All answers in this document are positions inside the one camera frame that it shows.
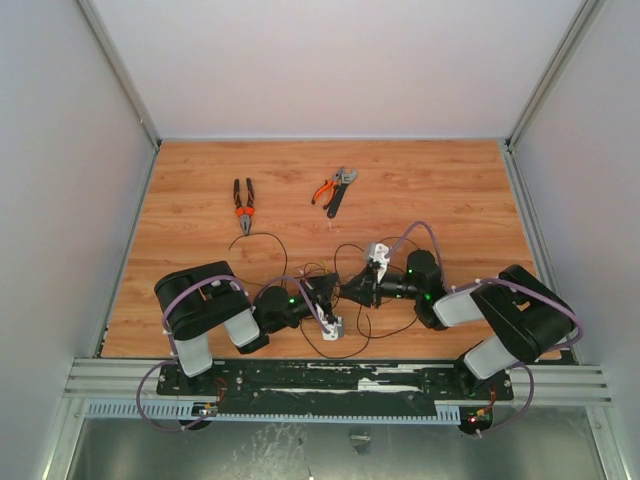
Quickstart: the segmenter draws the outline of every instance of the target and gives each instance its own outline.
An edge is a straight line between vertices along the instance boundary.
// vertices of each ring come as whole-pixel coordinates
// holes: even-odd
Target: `pliers handle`
[[[311,198],[311,205],[315,205],[318,199],[328,191],[329,201],[322,208],[324,208],[325,210],[329,208],[329,205],[331,204],[331,201],[333,200],[333,197],[336,194],[338,187],[340,186],[340,176],[342,175],[343,171],[344,167],[340,167],[340,169],[330,179],[324,181],[324,185],[322,185],[318,190],[316,190],[316,193],[313,194],[313,197]]]
[[[255,213],[255,208],[253,207],[253,200],[255,198],[255,194],[253,193],[253,185],[251,184],[251,179],[247,178],[247,206],[242,206],[242,200],[240,200],[240,179],[236,178],[233,182],[233,201],[236,204],[236,215],[240,219],[240,227],[242,228],[242,233],[245,235],[249,235],[249,231],[251,230],[251,217]]]

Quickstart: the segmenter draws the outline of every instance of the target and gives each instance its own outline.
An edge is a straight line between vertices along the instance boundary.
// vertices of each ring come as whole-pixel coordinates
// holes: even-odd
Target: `wood grain surface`
[[[340,166],[358,170],[335,219],[329,221],[312,194]],[[336,248],[345,242],[365,247],[399,236],[415,220],[431,224],[438,236],[449,280],[461,285],[491,276],[513,263],[533,271],[531,256],[514,206],[500,152],[490,141],[314,141],[164,143],[136,232],[107,333],[103,356],[167,356],[160,308],[153,293],[164,275],[204,263],[227,260],[235,274],[262,284],[281,275],[284,254],[268,236],[239,239],[232,200],[234,179],[253,181],[256,213],[252,232],[270,232],[285,244],[287,273],[300,275],[307,262],[333,270]],[[429,236],[410,236],[432,249]],[[392,245],[395,239],[387,244]],[[408,242],[392,258],[404,269],[413,249]],[[341,277],[358,273],[362,253],[344,247],[338,254]],[[259,289],[247,285],[251,294]],[[413,302],[392,300],[380,309],[363,309],[360,326],[373,335],[397,330],[414,319]],[[359,350],[366,339],[356,330],[358,306],[340,300],[345,337],[322,341],[313,319],[305,332],[325,355]],[[361,358],[455,358],[490,335],[485,322],[434,332],[416,322],[385,339],[371,340]],[[215,356],[238,353],[224,328],[209,334]],[[271,336],[256,357],[318,357],[300,329]]]

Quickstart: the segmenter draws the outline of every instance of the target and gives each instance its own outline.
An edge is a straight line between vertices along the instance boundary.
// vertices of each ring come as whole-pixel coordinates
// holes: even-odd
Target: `white wall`
[[[516,152],[640,473],[640,2],[609,0]]]
[[[581,0],[93,0],[161,137],[505,137]]]
[[[70,0],[0,7],[0,469],[42,474],[92,353],[151,146]]]

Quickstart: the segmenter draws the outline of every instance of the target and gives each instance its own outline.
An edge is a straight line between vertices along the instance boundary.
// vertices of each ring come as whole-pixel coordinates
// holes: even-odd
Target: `wrench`
[[[340,186],[338,190],[336,190],[336,194],[333,196],[333,200],[329,204],[329,210],[327,210],[327,217],[333,218],[338,213],[338,208],[340,207],[340,202],[342,201],[342,197],[344,197],[344,192],[346,192],[347,187],[352,184],[356,177],[358,176],[357,170],[352,170],[349,173],[342,172],[340,176]]]

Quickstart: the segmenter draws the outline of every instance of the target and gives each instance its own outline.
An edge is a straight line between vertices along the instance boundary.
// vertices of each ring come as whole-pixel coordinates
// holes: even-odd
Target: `metal floor panel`
[[[534,408],[482,440],[450,426],[372,425],[370,436],[369,453],[358,455],[344,424],[219,422],[172,435],[140,420],[86,419],[69,478],[604,478],[583,408]]]

